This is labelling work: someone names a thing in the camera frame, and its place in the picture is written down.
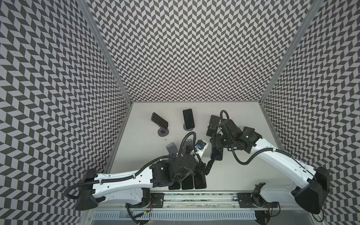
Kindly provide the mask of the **black phone stand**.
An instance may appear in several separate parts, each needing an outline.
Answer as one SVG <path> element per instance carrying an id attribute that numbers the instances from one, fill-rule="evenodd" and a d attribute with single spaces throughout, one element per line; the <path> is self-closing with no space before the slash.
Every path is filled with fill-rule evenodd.
<path id="1" fill-rule="evenodd" d="M 181 189 L 181 183 L 175 182 L 174 184 L 170 185 L 168 187 L 169 190 L 180 190 Z"/>

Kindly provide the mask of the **purple phone stand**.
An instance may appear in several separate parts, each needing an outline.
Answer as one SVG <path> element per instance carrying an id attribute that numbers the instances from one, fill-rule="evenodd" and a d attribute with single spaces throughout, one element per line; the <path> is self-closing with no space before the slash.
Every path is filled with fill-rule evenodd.
<path id="1" fill-rule="evenodd" d="M 182 190 L 192 190 L 194 189 L 194 179 L 193 176 L 189 175 L 181 182 Z"/>

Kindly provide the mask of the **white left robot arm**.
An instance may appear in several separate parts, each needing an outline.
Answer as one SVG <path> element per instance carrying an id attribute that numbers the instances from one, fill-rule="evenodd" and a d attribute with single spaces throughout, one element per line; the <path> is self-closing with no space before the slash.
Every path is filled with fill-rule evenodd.
<path id="1" fill-rule="evenodd" d="M 142 208 L 152 202 L 151 188 L 167 187 L 169 190 L 206 188 L 206 175 L 215 159 L 205 164 L 199 154 L 182 157 L 162 156 L 147 163 L 138 171 L 103 174 L 88 170 L 79 184 L 75 196 L 77 211 L 98 207 L 101 202 L 127 203 Z"/>

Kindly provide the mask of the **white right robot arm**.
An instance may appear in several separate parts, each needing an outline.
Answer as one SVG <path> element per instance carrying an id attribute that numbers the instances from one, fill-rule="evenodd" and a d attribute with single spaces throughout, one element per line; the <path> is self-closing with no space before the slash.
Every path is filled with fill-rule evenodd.
<path id="1" fill-rule="evenodd" d="M 258 184 L 255 194 L 272 203 L 296 203 L 312 214 L 320 214 L 331 189 L 331 174 L 325 167 L 307 165 L 268 142 L 254 128 L 240 129 L 231 119 L 219 124 L 220 132 L 211 135 L 213 149 L 228 149 L 235 160 L 249 165 L 260 158 L 282 172 L 292 183 Z"/>

